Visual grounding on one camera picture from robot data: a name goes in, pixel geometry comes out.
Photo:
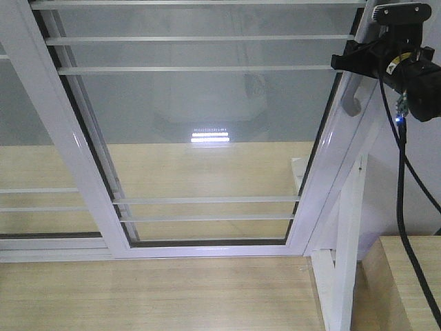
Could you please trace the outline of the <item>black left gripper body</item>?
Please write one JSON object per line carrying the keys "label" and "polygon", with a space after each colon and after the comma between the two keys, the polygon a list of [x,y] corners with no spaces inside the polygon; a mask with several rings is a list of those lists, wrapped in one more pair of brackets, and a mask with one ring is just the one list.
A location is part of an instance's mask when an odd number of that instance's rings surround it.
{"label": "black left gripper body", "polygon": [[433,50],[422,48],[423,24],[389,25],[369,43],[352,41],[331,66],[362,76],[382,79],[394,90],[433,88]]}

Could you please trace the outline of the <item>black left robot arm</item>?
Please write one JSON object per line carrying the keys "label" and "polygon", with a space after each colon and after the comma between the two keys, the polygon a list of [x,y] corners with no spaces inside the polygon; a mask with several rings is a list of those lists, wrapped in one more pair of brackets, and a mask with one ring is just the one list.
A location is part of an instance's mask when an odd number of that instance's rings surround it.
{"label": "black left robot arm", "polygon": [[331,67],[381,79],[406,93],[410,113],[418,121],[439,117],[440,66],[432,62],[435,50],[421,46],[422,28],[422,23],[388,24],[370,43],[352,41],[343,55],[331,58]]}

